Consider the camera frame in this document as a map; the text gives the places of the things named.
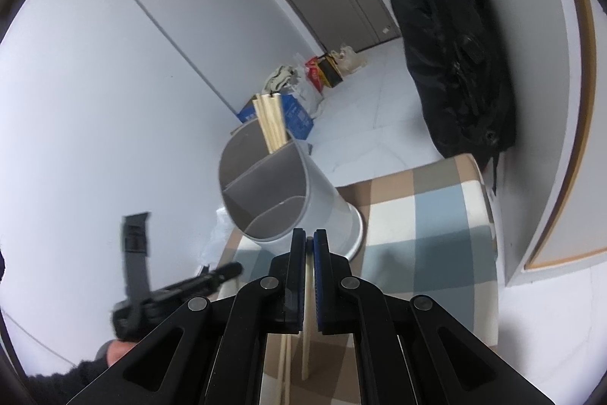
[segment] white tile floor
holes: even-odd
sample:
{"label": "white tile floor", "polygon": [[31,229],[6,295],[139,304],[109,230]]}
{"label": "white tile floor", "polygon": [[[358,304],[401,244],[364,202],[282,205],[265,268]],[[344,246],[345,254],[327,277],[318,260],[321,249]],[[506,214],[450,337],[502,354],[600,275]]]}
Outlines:
{"label": "white tile floor", "polygon": [[[308,138],[312,158],[335,186],[441,158],[421,116],[402,42],[365,55],[365,68],[325,91],[325,109]],[[509,288],[501,256],[498,270],[499,354],[556,405],[583,404],[607,369],[607,263]]]}

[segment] black bag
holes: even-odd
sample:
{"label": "black bag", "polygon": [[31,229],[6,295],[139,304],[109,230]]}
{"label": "black bag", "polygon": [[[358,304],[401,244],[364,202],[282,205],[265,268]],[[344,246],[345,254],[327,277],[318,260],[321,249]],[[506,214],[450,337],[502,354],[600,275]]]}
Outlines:
{"label": "black bag", "polygon": [[471,153],[483,170],[514,144],[514,95],[485,0],[390,0],[407,67],[438,151]]}

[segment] triangular cutout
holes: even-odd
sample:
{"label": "triangular cutout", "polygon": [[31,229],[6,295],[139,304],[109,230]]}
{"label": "triangular cutout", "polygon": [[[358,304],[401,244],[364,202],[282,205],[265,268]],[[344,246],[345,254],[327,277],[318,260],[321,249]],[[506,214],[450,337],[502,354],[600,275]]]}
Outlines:
{"label": "triangular cutout", "polygon": [[472,391],[497,377],[496,372],[486,362],[447,328],[438,328],[438,336],[464,390]]}
{"label": "triangular cutout", "polygon": [[148,391],[158,391],[182,336],[183,330],[181,328],[174,328],[169,331],[139,361],[129,366],[124,371],[123,377]]}

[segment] checkered tablecloth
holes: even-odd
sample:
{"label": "checkered tablecloth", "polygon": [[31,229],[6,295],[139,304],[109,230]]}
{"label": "checkered tablecloth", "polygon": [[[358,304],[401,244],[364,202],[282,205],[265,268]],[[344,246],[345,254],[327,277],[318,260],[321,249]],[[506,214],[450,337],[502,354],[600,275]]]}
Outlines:
{"label": "checkered tablecloth", "polygon": [[[491,209],[472,156],[464,154],[339,188],[365,220],[365,242],[350,263],[355,276],[403,299],[426,294],[486,345],[497,344],[497,247]],[[267,275],[272,255],[234,231],[220,264],[239,261],[243,285]],[[219,298],[236,292],[227,283]],[[311,376],[300,378],[294,341],[291,403],[360,403],[351,335],[315,334]],[[270,335],[262,401],[274,403],[280,337]]]}

